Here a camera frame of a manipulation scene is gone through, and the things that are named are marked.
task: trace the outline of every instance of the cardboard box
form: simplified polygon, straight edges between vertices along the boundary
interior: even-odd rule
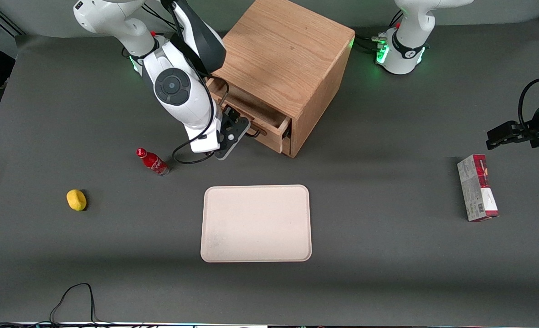
[[[481,222],[499,216],[492,189],[488,184],[486,155],[472,155],[457,164],[466,202],[467,220]]]

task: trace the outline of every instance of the red bottle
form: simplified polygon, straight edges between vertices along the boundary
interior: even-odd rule
[[[144,148],[138,148],[136,155],[142,159],[147,168],[154,171],[159,176],[165,176],[170,172],[168,164],[153,152],[147,152]]]

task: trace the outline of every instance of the cable connector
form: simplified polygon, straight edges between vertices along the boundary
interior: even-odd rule
[[[382,37],[382,36],[374,36],[371,38],[372,42],[380,43],[380,44],[386,44],[387,40],[388,39],[386,37]]]

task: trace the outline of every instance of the drawer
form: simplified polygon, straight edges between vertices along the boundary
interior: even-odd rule
[[[224,83],[217,79],[210,79],[207,86],[213,99],[218,103],[225,94]],[[256,137],[257,141],[278,153],[283,152],[285,142],[289,152],[289,138],[286,138],[286,133],[292,123],[291,118],[233,86],[229,89],[229,95],[223,106],[225,105],[231,106],[251,121],[251,129],[248,133],[255,134],[259,131],[259,135]]]

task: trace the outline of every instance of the wooden cabinet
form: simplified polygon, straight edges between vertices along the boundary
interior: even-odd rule
[[[249,133],[295,157],[336,95],[354,31],[288,0],[256,0],[223,38],[213,75],[230,84],[226,104],[251,119]],[[223,83],[209,81],[218,101]]]

